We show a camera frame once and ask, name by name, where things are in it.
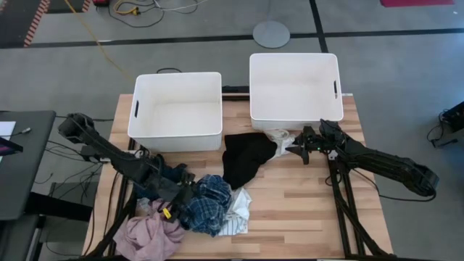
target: yellow clip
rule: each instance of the yellow clip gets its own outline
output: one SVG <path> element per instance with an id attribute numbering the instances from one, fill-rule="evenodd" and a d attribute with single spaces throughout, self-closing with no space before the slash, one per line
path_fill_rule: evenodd
<path id="1" fill-rule="evenodd" d="M 165 214 L 167 219 L 171 218 L 171 213 L 169 213 L 169 210 L 167 210 L 167 208 L 162 209 L 162 211 Z"/>

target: red object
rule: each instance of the red object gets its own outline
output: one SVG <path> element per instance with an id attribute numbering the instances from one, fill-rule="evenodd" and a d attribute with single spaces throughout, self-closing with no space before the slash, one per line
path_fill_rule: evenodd
<path id="1" fill-rule="evenodd" d="M 109 6 L 109 0 L 92 0 L 94 3 L 94 6 L 96 7 L 108 7 Z"/>
<path id="2" fill-rule="evenodd" d="M 380 2 L 384 7 L 422 7 L 455 3 L 453 0 L 380 0 Z"/>

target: white cloth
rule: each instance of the white cloth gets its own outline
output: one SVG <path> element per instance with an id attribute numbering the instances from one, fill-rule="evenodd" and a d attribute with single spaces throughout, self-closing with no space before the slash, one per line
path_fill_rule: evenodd
<path id="1" fill-rule="evenodd" d="M 238 233 L 248 233 L 249 204 L 252 198 L 244 188 L 232 193 L 232 203 L 225 214 L 224 226 L 218 236 L 233 236 Z"/>
<path id="2" fill-rule="evenodd" d="M 275 155 L 271 159 L 275 159 L 276 157 L 289 153 L 285 150 L 285 148 L 293 146 L 292 144 L 297 137 L 294 134 L 290 134 L 287 130 L 266 130 L 264 133 L 271 141 L 277 144 Z"/>

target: clothing pile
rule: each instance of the clothing pile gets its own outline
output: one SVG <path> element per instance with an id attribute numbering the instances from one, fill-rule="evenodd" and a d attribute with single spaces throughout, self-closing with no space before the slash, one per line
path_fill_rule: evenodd
<path id="1" fill-rule="evenodd" d="M 180 246 L 186 230 L 214 236 L 248 233 L 249 205 L 252 198 L 242 188 L 256 176 L 260 165 L 287 153 L 294 136 L 286 130 L 225 136 L 223 177 L 206 175 L 196 183 L 191 200 L 180 206 L 180 216 L 173 223 L 160 212 L 166 202 L 154 191 L 135 185 L 138 206 L 146 216 L 125 221 L 113 239 L 116 249 L 132 261 L 166 260 Z M 174 168 L 161 155 L 161 175 L 179 183 L 187 165 Z"/>

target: pink cloth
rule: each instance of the pink cloth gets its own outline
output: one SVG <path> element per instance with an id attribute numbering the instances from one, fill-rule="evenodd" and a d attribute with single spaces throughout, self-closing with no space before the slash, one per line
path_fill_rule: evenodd
<path id="1" fill-rule="evenodd" d="M 163 261 L 181 245 L 185 230 L 178 220 L 174 223 L 162 220 L 156 211 L 160 204 L 152 202 L 153 216 L 133 217 L 113 236 L 116 250 L 130 261 Z"/>

